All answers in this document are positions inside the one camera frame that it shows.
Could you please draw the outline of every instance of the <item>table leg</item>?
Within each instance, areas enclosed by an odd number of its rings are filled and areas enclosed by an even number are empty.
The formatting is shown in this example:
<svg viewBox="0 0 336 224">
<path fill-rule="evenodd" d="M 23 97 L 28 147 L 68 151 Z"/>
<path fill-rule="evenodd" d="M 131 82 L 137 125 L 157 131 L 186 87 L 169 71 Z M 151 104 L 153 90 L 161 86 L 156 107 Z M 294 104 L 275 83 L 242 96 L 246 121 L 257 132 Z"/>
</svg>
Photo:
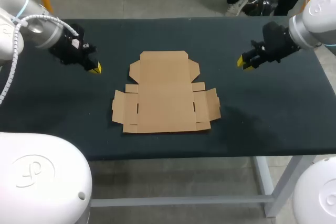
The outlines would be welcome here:
<svg viewBox="0 0 336 224">
<path fill-rule="evenodd" d="M 274 202 L 266 203 L 266 217 L 275 217 L 294 191 L 301 174 L 312 164 L 316 155 L 293 156 L 272 193 Z"/>
<path fill-rule="evenodd" d="M 267 164 L 266 157 L 253 157 L 255 164 L 260 190 L 263 195 L 271 195 L 274 191 L 271 175 Z"/>
</svg>

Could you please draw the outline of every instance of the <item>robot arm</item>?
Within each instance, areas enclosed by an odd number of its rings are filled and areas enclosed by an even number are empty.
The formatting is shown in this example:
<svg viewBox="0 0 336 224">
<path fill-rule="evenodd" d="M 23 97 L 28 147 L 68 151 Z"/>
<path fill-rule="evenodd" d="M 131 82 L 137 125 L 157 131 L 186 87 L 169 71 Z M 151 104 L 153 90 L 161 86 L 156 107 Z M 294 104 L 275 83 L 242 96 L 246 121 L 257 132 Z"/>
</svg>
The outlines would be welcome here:
<svg viewBox="0 0 336 224">
<path fill-rule="evenodd" d="M 52 16 L 34 0 L 0 0 L 0 28 L 2 28 L 0 29 L 0 66 L 13 57 L 13 38 L 9 38 L 11 41 L 9 44 L 6 41 L 9 36 L 13 36 L 14 22 L 30 15 Z M 100 73 L 99 61 L 90 55 L 96 51 L 96 48 L 84 42 L 83 28 L 76 24 L 71 26 L 79 34 L 78 36 L 74 36 L 63 25 L 52 20 L 31 18 L 27 20 L 26 27 L 22 27 L 21 34 L 24 41 L 31 40 L 37 48 L 48 49 L 65 65 L 78 63 L 86 71 Z M 19 35 L 18 44 L 20 53 L 21 35 Z"/>
<path fill-rule="evenodd" d="M 263 26 L 264 41 L 251 41 L 253 49 L 238 59 L 238 67 L 253 69 L 281 59 L 300 49 L 324 44 L 336 55 L 336 0 L 310 0 L 301 14 L 289 20 L 288 28 L 275 22 Z"/>
</svg>

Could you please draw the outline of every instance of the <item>metal table frame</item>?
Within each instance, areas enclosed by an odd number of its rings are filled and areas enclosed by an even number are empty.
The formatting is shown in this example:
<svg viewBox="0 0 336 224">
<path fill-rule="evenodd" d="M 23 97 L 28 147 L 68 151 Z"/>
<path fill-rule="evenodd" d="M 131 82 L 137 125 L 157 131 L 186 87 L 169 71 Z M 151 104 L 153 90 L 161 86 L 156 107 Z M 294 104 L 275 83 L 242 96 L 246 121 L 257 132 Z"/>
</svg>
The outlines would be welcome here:
<svg viewBox="0 0 336 224">
<path fill-rule="evenodd" d="M 299 177 L 315 157 L 316 155 L 293 156 L 275 188 L 266 157 L 254 157 L 262 195 L 93 199 L 91 207 L 259 203 L 263 204 L 266 217 L 275 217 L 292 194 Z"/>
</svg>

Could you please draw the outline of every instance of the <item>robot logo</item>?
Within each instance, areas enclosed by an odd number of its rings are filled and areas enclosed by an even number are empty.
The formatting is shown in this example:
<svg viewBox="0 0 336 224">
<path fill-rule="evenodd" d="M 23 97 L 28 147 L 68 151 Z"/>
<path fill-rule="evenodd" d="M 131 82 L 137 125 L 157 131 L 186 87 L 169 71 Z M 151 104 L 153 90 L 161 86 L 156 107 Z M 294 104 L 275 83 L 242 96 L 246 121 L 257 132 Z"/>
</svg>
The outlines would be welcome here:
<svg viewBox="0 0 336 224">
<path fill-rule="evenodd" d="M 11 37 L 13 34 L 13 27 L 9 24 L 0 24 L 0 32 L 7 37 Z"/>
<path fill-rule="evenodd" d="M 41 155 L 26 155 L 13 162 L 15 185 L 26 188 L 51 183 L 55 178 L 53 163 Z"/>
<path fill-rule="evenodd" d="M 336 217 L 336 179 L 325 183 L 319 195 L 321 207 L 331 216 Z"/>
<path fill-rule="evenodd" d="M 316 0 L 312 2 L 312 5 L 309 7 L 309 13 L 312 16 L 318 15 L 323 12 L 324 7 L 330 4 L 330 0 Z"/>
</svg>

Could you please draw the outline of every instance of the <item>white spiral cable wrap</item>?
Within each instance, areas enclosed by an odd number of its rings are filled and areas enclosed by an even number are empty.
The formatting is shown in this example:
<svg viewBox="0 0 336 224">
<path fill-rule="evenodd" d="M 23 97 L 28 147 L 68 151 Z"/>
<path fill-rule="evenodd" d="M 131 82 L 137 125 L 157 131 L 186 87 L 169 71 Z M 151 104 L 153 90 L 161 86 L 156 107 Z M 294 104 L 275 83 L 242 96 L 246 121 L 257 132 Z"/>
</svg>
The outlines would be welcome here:
<svg viewBox="0 0 336 224">
<path fill-rule="evenodd" d="M 45 15 L 29 15 L 29 16 L 21 19 L 21 21 L 24 22 L 24 21 L 27 21 L 27 20 L 30 20 L 30 19 L 33 19 L 33 18 L 51 20 L 53 22 L 59 23 L 59 24 L 63 25 L 65 28 L 67 28 L 74 36 L 76 36 L 76 37 L 78 36 L 78 33 L 71 26 L 69 26 L 67 23 L 65 23 L 62 20 L 60 20 L 58 18 L 55 18 L 55 17 L 45 16 Z M 9 76 L 8 76 L 7 81 L 6 81 L 5 87 L 0 94 L 0 105 L 2 104 L 3 100 L 5 99 L 5 96 L 7 95 L 9 87 L 11 86 L 13 78 L 14 78 L 14 73 L 15 73 L 16 64 L 17 64 L 17 60 L 18 60 L 17 47 L 18 47 L 18 38 L 19 38 L 19 32 L 20 32 L 21 26 L 22 26 L 22 24 L 18 23 L 15 26 L 15 29 L 14 29 L 12 67 L 10 68 Z"/>
</svg>

